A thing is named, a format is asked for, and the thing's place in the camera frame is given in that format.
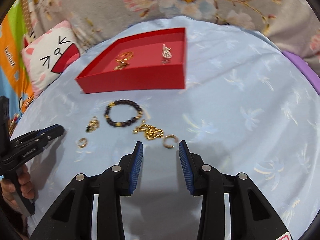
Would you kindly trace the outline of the person's left hand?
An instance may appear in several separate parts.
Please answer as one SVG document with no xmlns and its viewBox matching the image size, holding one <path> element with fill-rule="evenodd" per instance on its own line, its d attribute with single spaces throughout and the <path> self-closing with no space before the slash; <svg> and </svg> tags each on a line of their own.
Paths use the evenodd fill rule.
<svg viewBox="0 0 320 240">
<path fill-rule="evenodd" d="M 33 200 L 35 197 L 35 191 L 31 182 L 30 173 L 26 165 L 22 165 L 18 169 L 18 188 L 20 189 L 22 197 L 17 194 L 16 187 L 9 178 L 3 178 L 1 180 L 1 191 L 4 201 L 16 212 L 19 212 L 27 217 L 31 216 L 34 212 L 29 211 L 23 204 L 22 198 Z"/>
</svg>

